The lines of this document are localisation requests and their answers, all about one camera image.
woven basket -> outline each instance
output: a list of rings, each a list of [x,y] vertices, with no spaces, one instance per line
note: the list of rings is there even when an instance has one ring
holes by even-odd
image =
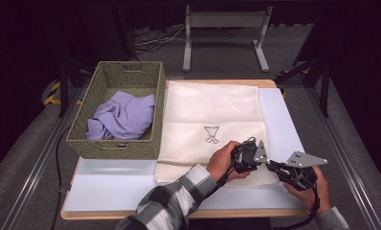
[[[165,87],[162,62],[99,62],[66,142],[86,159],[156,159],[161,144]],[[86,140],[87,120],[93,118],[98,106],[117,91],[135,97],[154,94],[156,105],[152,125],[139,140]]]

white tabletop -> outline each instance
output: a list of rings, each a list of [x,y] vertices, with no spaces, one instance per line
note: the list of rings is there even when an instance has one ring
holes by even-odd
[[[280,90],[260,88],[258,93],[267,125],[271,160],[284,162],[295,150],[304,152]],[[144,195],[157,185],[153,179],[155,163],[155,160],[80,159],[62,208],[62,217],[113,219],[134,213]],[[282,210],[300,211],[285,213]],[[277,183],[251,188],[221,188],[203,201],[199,211],[192,216],[273,217],[304,213],[300,201]]]

hand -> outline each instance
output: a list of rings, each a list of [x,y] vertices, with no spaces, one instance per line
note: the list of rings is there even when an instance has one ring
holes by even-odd
[[[209,160],[208,164],[208,172],[212,175],[212,177],[217,181],[220,177],[227,171],[231,164],[231,155],[232,150],[239,146],[240,144],[236,141],[229,142],[222,149],[217,150]],[[235,178],[245,178],[250,174],[250,172],[238,173],[236,171],[232,172],[227,178],[226,182],[231,181]]]
[[[313,170],[315,174],[317,175],[316,185],[318,190],[318,196],[320,199],[320,208],[317,211],[317,214],[320,214],[322,212],[325,212],[327,210],[330,210],[332,205],[330,201],[330,190],[328,189],[328,182],[325,179],[325,176],[323,175],[320,167],[314,166]],[[315,195],[313,193],[312,189],[307,189],[304,191],[298,191],[296,190],[292,185],[283,183],[283,186],[286,188],[289,194],[297,197],[301,200],[303,205],[310,210],[313,206],[313,203],[315,201]]]

black line drawing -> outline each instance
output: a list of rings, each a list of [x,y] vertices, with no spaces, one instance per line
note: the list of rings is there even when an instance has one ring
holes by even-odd
[[[217,133],[219,126],[205,126],[205,129],[209,133],[209,138],[206,138],[208,143],[213,142],[214,144],[218,143],[218,140],[215,139],[215,134]]]

purple cloth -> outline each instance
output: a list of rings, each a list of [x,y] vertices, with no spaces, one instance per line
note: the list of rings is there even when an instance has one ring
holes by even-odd
[[[150,94],[136,98],[118,91],[109,101],[99,105],[88,119],[88,140],[139,139],[152,123],[155,97]]]

